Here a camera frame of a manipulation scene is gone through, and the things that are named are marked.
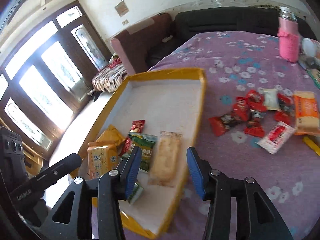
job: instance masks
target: pink thermos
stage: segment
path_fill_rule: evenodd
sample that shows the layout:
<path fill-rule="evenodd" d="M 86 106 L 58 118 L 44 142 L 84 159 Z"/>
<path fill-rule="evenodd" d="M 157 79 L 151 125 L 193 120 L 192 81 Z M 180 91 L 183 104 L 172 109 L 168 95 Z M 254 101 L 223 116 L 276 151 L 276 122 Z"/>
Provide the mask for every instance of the pink thermos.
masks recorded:
<path fill-rule="evenodd" d="M 297 62 L 300 44 L 298 23 L 287 7 L 280 7 L 278 37 L 280 56 L 290 62 Z"/>

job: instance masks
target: sofa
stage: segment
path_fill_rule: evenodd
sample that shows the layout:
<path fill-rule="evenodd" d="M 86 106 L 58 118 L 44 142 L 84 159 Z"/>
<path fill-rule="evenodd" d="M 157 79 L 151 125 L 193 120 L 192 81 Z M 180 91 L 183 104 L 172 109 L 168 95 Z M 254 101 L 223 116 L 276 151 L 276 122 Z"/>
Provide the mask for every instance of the sofa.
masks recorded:
<path fill-rule="evenodd" d="M 279 12 L 274 8 L 219 7 L 181 12 L 174 21 L 161 13 L 121 31 L 111 46 L 128 74 L 145 72 L 194 35 L 215 31 L 246 31 L 276 36 Z M 308 23 L 297 17 L 303 37 L 316 40 Z M 164 38 L 172 35 L 169 41 Z"/>

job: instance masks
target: blue gripper pad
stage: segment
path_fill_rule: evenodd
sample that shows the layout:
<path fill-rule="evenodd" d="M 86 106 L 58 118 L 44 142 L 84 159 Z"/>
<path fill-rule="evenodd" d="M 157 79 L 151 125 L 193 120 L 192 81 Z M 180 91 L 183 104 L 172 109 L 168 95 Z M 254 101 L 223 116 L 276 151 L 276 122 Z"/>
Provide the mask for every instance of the blue gripper pad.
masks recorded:
<path fill-rule="evenodd" d="M 187 163 L 192 178 L 193 186 L 195 187 L 195 190 L 197 194 L 200 196 L 200 198 L 203 199 L 205 195 L 204 178 L 190 147 L 187 149 Z"/>
<path fill-rule="evenodd" d="M 141 148 L 139 147 L 126 177 L 127 186 L 125 187 L 124 193 L 126 198 L 128 198 L 133 192 L 134 184 L 136 183 L 137 175 L 140 168 L 141 158 L 142 152 Z"/>

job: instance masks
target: silver bolt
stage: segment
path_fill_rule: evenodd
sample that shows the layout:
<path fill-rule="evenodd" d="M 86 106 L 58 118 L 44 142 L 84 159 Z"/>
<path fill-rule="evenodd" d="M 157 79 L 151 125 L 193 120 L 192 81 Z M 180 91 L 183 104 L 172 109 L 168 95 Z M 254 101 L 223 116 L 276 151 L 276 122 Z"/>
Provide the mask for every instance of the silver bolt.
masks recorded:
<path fill-rule="evenodd" d="M 213 175 L 213 176 L 219 176 L 219 175 L 220 175 L 220 171 L 218 171 L 218 170 L 212 170 L 212 171 L 211 171 L 211 175 Z"/>
<path fill-rule="evenodd" d="M 246 177 L 245 180 L 246 180 L 246 182 L 251 183 L 251 184 L 255 182 L 254 178 L 252 178 L 252 177 Z"/>
<path fill-rule="evenodd" d="M 75 180 L 74 180 L 74 182 L 75 182 L 76 184 L 81 184 L 82 181 L 83 181 L 83 179 L 82 179 L 81 177 L 76 177 Z"/>
<path fill-rule="evenodd" d="M 109 175 L 110 176 L 116 176 L 116 175 L 118 175 L 118 171 L 117 170 L 109 171 Z"/>

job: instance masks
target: yellow marker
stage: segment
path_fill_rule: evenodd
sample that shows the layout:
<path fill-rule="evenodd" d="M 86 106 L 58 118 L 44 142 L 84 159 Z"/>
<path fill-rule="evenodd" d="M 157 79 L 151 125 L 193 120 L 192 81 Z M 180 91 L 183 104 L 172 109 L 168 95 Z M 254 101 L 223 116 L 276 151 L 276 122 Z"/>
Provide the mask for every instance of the yellow marker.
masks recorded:
<path fill-rule="evenodd" d="M 320 156 L 320 148 L 318 145 L 316 145 L 308 136 L 305 136 L 303 138 L 303 141 L 311 148 L 313 149 L 316 154 Z"/>

